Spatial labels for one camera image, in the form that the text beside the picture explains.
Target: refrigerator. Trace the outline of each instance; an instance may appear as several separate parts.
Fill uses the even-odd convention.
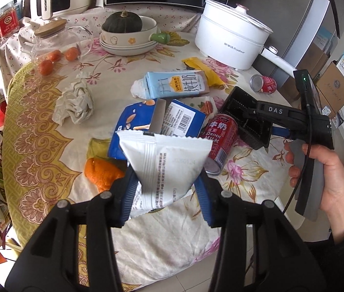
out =
[[[228,5],[242,4],[249,15],[268,25],[273,33],[266,46],[274,46],[278,55],[296,67],[318,31],[330,32],[326,54],[335,46],[344,29],[344,0],[229,0]],[[258,56],[253,67],[272,77],[281,87],[288,75],[274,64]]]

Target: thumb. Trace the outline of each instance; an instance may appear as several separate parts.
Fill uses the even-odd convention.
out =
[[[307,144],[302,145],[302,150],[305,155],[307,154],[308,147],[309,145]],[[334,166],[340,163],[340,159],[338,158],[336,152],[322,145],[312,145],[309,157],[317,159],[321,163],[328,166]]]

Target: red can on its side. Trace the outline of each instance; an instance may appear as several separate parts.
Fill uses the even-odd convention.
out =
[[[255,92],[273,93],[278,88],[276,81],[270,77],[253,75],[250,79],[250,87]]]
[[[219,175],[237,138],[238,125],[229,115],[218,114],[210,120],[201,135],[212,140],[211,152],[204,163],[209,175]]]

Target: hand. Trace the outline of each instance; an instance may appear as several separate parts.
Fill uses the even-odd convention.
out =
[[[285,156],[289,164],[293,164],[294,155],[288,143],[284,145],[288,151]],[[302,146],[304,154],[307,154],[307,144]],[[313,145],[310,150],[310,158],[317,159],[323,166],[325,186],[323,188],[321,210],[326,212],[335,243],[344,239],[344,166],[335,151],[321,145]],[[295,187],[300,169],[292,166],[288,171],[291,177],[290,185]]]

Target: stacked plates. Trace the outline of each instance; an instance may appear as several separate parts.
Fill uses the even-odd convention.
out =
[[[155,48],[157,46],[157,42],[148,42],[141,45],[133,45],[133,46],[115,46],[106,44],[102,38],[100,38],[100,45],[103,47],[104,50],[109,52],[110,54],[117,55],[117,56],[135,56],[144,54]]]

